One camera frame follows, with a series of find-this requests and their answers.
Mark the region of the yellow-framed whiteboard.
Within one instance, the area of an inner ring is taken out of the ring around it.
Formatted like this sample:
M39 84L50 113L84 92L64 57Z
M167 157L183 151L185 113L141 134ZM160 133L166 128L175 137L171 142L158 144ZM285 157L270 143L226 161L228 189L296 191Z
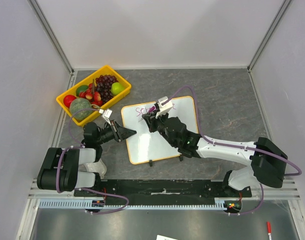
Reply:
M170 117L178 117L191 132L198 133L194 100L191 96L175 97L171 100L173 108ZM135 130L136 134L126 139L129 161L133 165L178 157L180 153L158 132L149 132L142 115L146 114L154 102L124 106L121 117L125 128Z

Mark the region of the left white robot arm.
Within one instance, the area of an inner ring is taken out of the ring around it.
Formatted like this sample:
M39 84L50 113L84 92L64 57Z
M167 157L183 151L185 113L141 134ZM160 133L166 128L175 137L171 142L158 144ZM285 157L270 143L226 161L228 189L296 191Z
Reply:
M109 141L121 142L137 132L112 120L100 128L95 122L83 127L83 140L80 146L69 146L65 149L50 147L39 170L36 184L41 190L52 190L58 193L71 192L84 188L92 197L102 192L100 173L97 171L80 171L84 164L102 163L102 145Z

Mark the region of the purple whiteboard marker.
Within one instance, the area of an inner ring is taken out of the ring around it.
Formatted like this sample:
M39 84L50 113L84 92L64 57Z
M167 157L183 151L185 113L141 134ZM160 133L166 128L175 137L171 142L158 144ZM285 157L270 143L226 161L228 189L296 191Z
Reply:
M151 112L153 112L155 110L155 106L151 106L150 108L141 108L140 109L140 119L138 120L139 122L144 120L144 116L147 114L150 114Z

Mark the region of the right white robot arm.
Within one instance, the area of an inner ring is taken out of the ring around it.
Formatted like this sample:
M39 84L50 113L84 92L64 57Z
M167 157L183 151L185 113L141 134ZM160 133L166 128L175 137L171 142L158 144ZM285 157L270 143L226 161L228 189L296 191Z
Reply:
M178 117L168 114L156 116L150 112L142 118L151 133L158 132L187 158L214 158L244 165L226 173L221 190L227 197L256 183L275 189L283 186L288 157L268 138L259 137L255 142L219 141L188 130Z

